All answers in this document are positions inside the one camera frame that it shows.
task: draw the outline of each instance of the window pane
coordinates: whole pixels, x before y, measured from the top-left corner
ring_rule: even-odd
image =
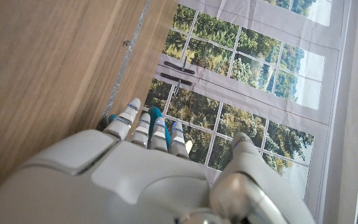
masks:
[[[253,30],[242,28],[237,50],[247,55],[276,64],[281,42]]]
[[[189,32],[195,14],[195,10],[178,4],[177,12],[173,17],[172,27]]]
[[[263,158],[267,165],[288,182],[300,199],[305,199],[309,168],[268,154],[264,154]]]
[[[223,104],[218,132],[230,137],[238,132],[246,133],[260,147],[264,137],[266,119],[252,113]]]
[[[231,141],[216,136],[208,166],[223,170],[232,159]]]
[[[238,30],[239,26],[237,25],[222,21],[207,14],[199,13],[191,34],[212,40],[225,47],[234,48]]]
[[[165,104],[168,99],[171,84],[153,79],[152,86],[150,87],[149,94],[147,94],[144,106],[150,108],[152,106],[160,109],[161,113],[164,110]]]
[[[172,96],[167,114],[213,130],[218,108],[218,101],[181,88]]]
[[[172,134],[173,123],[174,121],[170,119],[165,120],[165,124],[167,125],[170,134]],[[193,147],[189,153],[190,160],[204,165],[212,134],[206,133],[196,128],[191,128],[184,124],[182,125],[182,128],[185,142],[192,141],[193,143]]]
[[[314,136],[269,121],[265,149],[310,165]]]
[[[284,44],[280,66],[304,77],[323,81],[324,56]]]
[[[321,83],[301,76],[279,71],[274,94],[303,106],[318,109]]]
[[[209,42],[192,38],[186,50],[186,56],[188,56],[189,63],[226,76],[232,52]]]
[[[314,22],[329,26],[331,0],[293,0],[292,11]]]
[[[185,43],[186,35],[169,30],[162,53],[180,60]]]
[[[274,74],[273,67],[236,54],[230,77],[258,90],[271,93]]]
[[[290,8],[290,0],[264,0],[269,2],[270,4],[274,4],[276,6],[280,6],[284,9]]]

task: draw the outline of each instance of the wood grain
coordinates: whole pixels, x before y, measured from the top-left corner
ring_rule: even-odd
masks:
[[[142,63],[132,76],[152,77],[159,55],[151,52],[165,42],[172,2],[152,1],[147,35],[132,53]],[[36,152],[96,127],[127,50],[122,43],[132,39],[144,4],[0,0],[0,183]],[[128,88],[146,91],[150,83]]]
[[[145,41],[142,44],[135,45],[124,78],[118,89],[116,100],[114,100],[113,108],[110,111],[111,114],[119,114],[128,102],[135,97],[138,97],[141,100],[141,108],[143,107],[177,6],[178,3],[175,1],[165,1],[164,3],[156,3],[152,1],[152,5],[147,13],[153,14],[154,17],[146,17],[145,22],[152,23],[151,21],[154,18],[167,22],[163,26],[152,26],[148,30],[142,29],[140,31],[139,40]],[[164,37],[165,39],[163,42],[148,39],[147,37],[150,33],[157,34],[159,37]],[[158,60],[155,63],[149,63],[146,60],[142,60],[142,58],[158,58]],[[137,114],[138,119],[136,119],[136,123],[139,120],[140,114],[141,113]]]

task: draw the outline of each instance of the robotic finger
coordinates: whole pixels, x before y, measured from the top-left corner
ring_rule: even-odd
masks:
[[[168,146],[164,119],[143,114],[126,141],[139,108],[135,98],[103,132],[74,134],[18,167],[0,186],[0,223],[314,223],[246,134],[210,189],[180,122]]]

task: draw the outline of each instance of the window frame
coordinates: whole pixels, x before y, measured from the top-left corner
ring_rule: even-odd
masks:
[[[251,0],[250,3],[246,2],[246,4],[254,4],[255,5],[255,2],[258,2],[257,4],[267,4],[268,6],[263,6],[263,7],[270,8],[270,9],[272,7],[276,7],[275,5],[269,4],[267,2],[259,3],[260,1],[256,1],[256,0]],[[277,6],[279,9],[274,9],[274,10],[278,10],[278,11],[285,10],[285,11],[287,11],[287,13],[286,13],[286,16],[287,16],[288,12],[291,12],[292,2],[293,1],[291,1],[289,9],[283,9],[283,8],[279,8]],[[342,6],[342,7],[334,8],[334,6],[333,6],[331,8],[331,10],[332,10],[331,17],[332,17],[332,14],[338,13],[343,8],[344,3],[342,3],[342,5],[339,4],[339,6]],[[214,14],[214,12],[211,13],[211,11],[217,10],[218,11],[218,16],[217,16],[218,18],[224,17],[222,15],[226,15],[226,14],[224,14],[225,12],[222,11],[220,6],[218,6],[218,7],[216,7],[216,6],[207,6],[207,7],[208,8],[204,8],[204,12],[207,11],[208,12],[207,14]],[[282,124],[282,125],[285,125],[285,126],[288,126],[288,127],[291,127],[291,128],[295,128],[295,129],[297,129],[299,131],[304,131],[306,133],[310,133],[310,134],[312,134],[314,136],[313,154],[312,154],[312,158],[311,158],[311,163],[310,163],[309,166],[307,166],[307,167],[309,167],[309,176],[308,176],[308,182],[306,183],[305,202],[306,202],[306,204],[308,204],[313,216],[317,217],[317,209],[318,209],[318,206],[319,206],[319,199],[321,197],[321,192],[319,190],[323,187],[323,180],[322,180],[323,175],[322,175],[322,173],[323,173],[323,170],[324,170],[324,165],[325,165],[325,160],[326,160],[326,148],[327,148],[327,143],[328,143],[328,129],[329,129],[329,123],[330,123],[330,119],[331,119],[331,111],[332,111],[332,107],[333,107],[333,98],[334,98],[334,96],[331,97],[330,99],[328,99],[325,102],[325,106],[322,107],[320,105],[318,110],[313,110],[311,108],[307,108],[305,106],[298,105],[298,104],[296,104],[294,102],[287,101],[286,99],[281,99],[281,98],[278,98],[277,96],[274,96],[274,88],[275,88],[276,78],[277,78],[278,72],[280,70],[283,70],[284,72],[288,72],[288,73],[295,73],[295,72],[292,72],[292,71],[289,71],[289,70],[285,70],[285,69],[281,68],[281,66],[280,66],[280,61],[282,59],[281,55],[282,55],[283,45],[284,44],[290,44],[290,45],[292,45],[294,47],[299,47],[299,48],[301,48],[303,50],[307,50],[308,52],[313,52],[315,54],[319,54],[319,55],[324,56],[324,58],[325,58],[324,68],[323,68],[324,74],[323,74],[323,79],[321,81],[314,80],[312,78],[305,77],[305,76],[300,75],[300,74],[296,74],[296,75],[298,75],[298,76],[300,76],[302,78],[308,79],[308,80],[314,80],[314,81],[317,81],[317,82],[321,83],[320,99],[319,99],[320,102],[322,101],[322,96],[326,96],[326,95],[331,96],[331,95],[333,95],[333,92],[334,92],[333,90],[336,87],[336,84],[335,84],[335,81],[336,81],[336,78],[337,78],[336,74],[337,74],[337,70],[339,68],[339,63],[338,63],[339,50],[338,50],[338,48],[342,44],[342,42],[338,42],[337,40],[341,39],[341,32],[339,32],[339,34],[332,35],[332,36],[328,37],[328,39],[325,40],[324,42],[319,42],[319,41],[316,41],[315,36],[313,36],[311,34],[308,37],[308,39],[303,39],[302,37],[292,38],[293,34],[283,34],[283,33],[285,33],[285,29],[284,30],[272,29],[272,31],[270,31],[270,32],[261,32],[260,29],[253,29],[252,26],[251,27],[239,26],[238,31],[237,31],[237,36],[236,36],[236,41],[235,41],[234,47],[233,47],[233,49],[230,49],[229,47],[219,45],[219,44],[217,44],[217,43],[215,43],[215,42],[213,42],[211,40],[202,39],[202,38],[199,38],[199,37],[197,37],[195,35],[192,35],[194,25],[195,25],[195,22],[196,22],[196,19],[197,19],[199,13],[200,13],[199,11],[195,12],[195,16],[193,17],[193,21],[191,23],[191,27],[189,29],[189,32],[185,32],[185,31],[176,29],[174,27],[171,27],[171,30],[186,35],[186,44],[185,44],[185,46],[184,46],[184,48],[182,50],[181,59],[180,60],[174,60],[173,62],[175,63],[175,62],[182,62],[183,61],[183,59],[185,57],[185,54],[186,54],[186,51],[187,51],[187,48],[188,48],[188,44],[189,44],[191,38],[201,40],[201,41],[205,41],[205,42],[209,42],[209,43],[211,43],[211,44],[213,44],[213,45],[215,45],[217,47],[220,47],[220,48],[225,49],[225,50],[230,50],[232,52],[232,57],[231,57],[230,65],[229,65],[229,70],[228,70],[228,72],[226,74],[227,77],[230,77],[230,75],[231,75],[232,65],[233,65],[234,58],[235,58],[236,54],[243,55],[243,56],[248,57],[248,58],[250,58],[252,60],[255,60],[257,62],[261,62],[263,64],[266,64],[266,65],[269,65],[269,66],[272,66],[273,68],[275,68],[275,76],[274,76],[274,84],[273,84],[272,93],[267,93],[268,95],[265,94],[265,95],[261,96],[263,98],[262,101],[263,100],[265,100],[265,101],[279,101],[276,104],[276,105],[278,105],[278,107],[280,107],[280,105],[284,105],[284,104],[286,105],[285,109],[284,109],[284,106],[281,106],[282,113],[279,113],[276,116],[270,117],[270,116],[267,116],[267,115],[268,114],[275,114],[274,110],[270,110],[270,111],[268,111],[266,113],[259,113],[260,110],[263,111],[264,109],[263,108],[262,109],[257,108],[257,106],[255,107],[254,105],[252,105],[252,103],[242,104],[242,103],[240,103],[238,101],[227,101],[222,96],[216,96],[211,92],[204,91],[205,86],[203,86],[204,90],[202,88],[194,89],[194,86],[191,86],[191,87],[181,86],[181,88],[184,88],[184,89],[187,89],[187,90],[190,90],[190,91],[194,91],[196,93],[199,93],[201,95],[204,95],[204,96],[207,96],[209,98],[212,98],[214,100],[219,101],[218,114],[217,114],[217,117],[216,117],[214,130],[212,130],[212,138],[211,138],[211,142],[209,144],[207,158],[205,160],[204,165],[202,166],[202,168],[204,170],[206,170],[206,175],[207,175],[208,180],[210,181],[210,183],[212,183],[220,173],[219,170],[216,170],[216,169],[213,169],[211,167],[208,167],[208,162],[209,162],[209,159],[210,159],[210,156],[211,156],[211,153],[212,153],[213,144],[214,144],[214,141],[216,139],[216,136],[218,136],[220,138],[227,139],[227,140],[231,140],[231,137],[225,136],[225,135],[217,132],[217,128],[218,128],[218,125],[219,125],[219,120],[220,120],[220,117],[221,117],[223,103],[227,103],[227,104],[229,104],[231,106],[235,106],[236,108],[248,111],[248,112],[250,112],[252,114],[261,116],[261,117],[266,119],[263,143],[261,145],[261,148],[259,148],[261,155],[263,153],[267,153],[267,154],[273,155],[275,157],[278,157],[280,159],[284,159],[286,161],[291,161],[291,162],[294,162],[296,164],[299,164],[299,162],[297,162],[297,161],[292,161],[289,158],[282,157],[280,155],[277,155],[275,153],[269,152],[269,151],[264,149],[264,144],[265,144],[265,139],[266,139],[265,135],[266,135],[266,132],[267,132],[267,127],[269,125],[269,121],[274,121],[276,123],[279,123],[279,124]],[[294,13],[294,15],[292,15],[290,17],[292,19],[297,19],[299,17],[304,17],[304,16]],[[335,22],[331,22],[330,26],[332,26],[332,27],[321,27],[319,24],[317,26],[315,26],[314,22],[310,23],[310,21],[308,21],[309,25],[307,25],[307,26],[309,26],[309,27],[312,26],[312,27],[317,29],[316,32],[322,33],[322,32],[324,32],[324,30],[329,30],[329,29],[332,29],[332,28],[335,28],[334,30],[341,29],[342,26],[338,26],[339,23],[341,23],[341,25],[342,25],[343,21],[337,22],[336,24],[335,24]],[[254,31],[259,32],[259,33],[261,33],[263,35],[267,35],[267,36],[269,36],[271,38],[274,38],[274,39],[276,39],[276,40],[281,42],[281,44],[280,44],[280,53],[278,55],[278,60],[277,60],[276,64],[268,63],[265,60],[262,60],[262,59],[247,55],[247,54],[245,54],[243,52],[237,51],[239,35],[240,35],[241,30],[242,30],[243,27],[245,27],[246,29],[254,30]],[[189,76],[186,76],[186,75],[180,75],[180,76],[173,75],[173,76],[178,77],[178,78],[182,78],[182,79],[185,79],[185,80],[189,80],[189,81],[194,80],[193,77],[189,77]],[[172,119],[174,121],[181,121],[178,118],[174,118],[172,116],[167,115],[167,110],[168,110],[168,107],[169,107],[169,104],[170,104],[170,100],[172,98],[172,93],[173,93],[173,90],[174,90],[175,85],[177,83],[173,82],[173,81],[171,81],[169,79],[161,77],[160,76],[160,71],[156,72],[155,78],[158,79],[158,80],[161,80],[163,82],[170,83],[172,85],[171,90],[170,90],[170,94],[169,94],[168,99],[167,99],[167,103],[166,103],[165,108],[164,108],[164,112],[163,112],[164,117],[166,117],[168,119]],[[250,86],[245,87],[245,88],[246,88],[246,92],[259,91],[258,89],[252,88]],[[306,117],[305,118],[297,118],[296,116],[287,115],[285,113],[287,113],[288,110],[289,111],[298,110],[298,111],[300,111],[301,114],[306,114]],[[182,122],[183,122],[183,124],[189,125],[192,128],[196,128],[196,129],[199,129],[201,131],[211,133],[211,130],[199,127],[199,126],[194,125],[194,124],[190,124],[189,122],[186,122],[186,121],[182,121]]]

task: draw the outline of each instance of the window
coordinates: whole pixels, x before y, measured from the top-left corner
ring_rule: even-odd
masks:
[[[321,2],[269,1],[294,19],[315,14]],[[283,11],[262,1],[256,4],[263,4],[258,10]],[[334,83],[330,75],[337,54],[312,43],[314,37],[297,45],[282,33],[265,33],[277,39],[178,5],[144,109],[159,107],[169,128],[181,121],[185,140],[193,142],[190,159],[206,166],[209,174],[227,166],[233,136],[246,133],[265,162],[316,215],[331,103],[320,99],[332,92],[327,86]],[[181,67],[184,61],[193,74],[165,64]],[[191,84],[181,84],[174,94],[178,82],[161,73]]]
[[[178,6],[163,54],[319,108],[323,56],[185,6]]]
[[[314,22],[320,23],[324,26],[329,26],[331,17],[331,4],[330,0],[263,0],[289,9],[299,15],[305,16]]]
[[[144,111],[150,106],[159,107],[170,133],[175,121],[183,123],[185,141],[193,143],[190,160],[223,170],[232,159],[232,137],[243,132],[265,162],[289,182],[300,198],[305,197],[313,135],[182,88],[174,96],[171,88],[154,79]]]

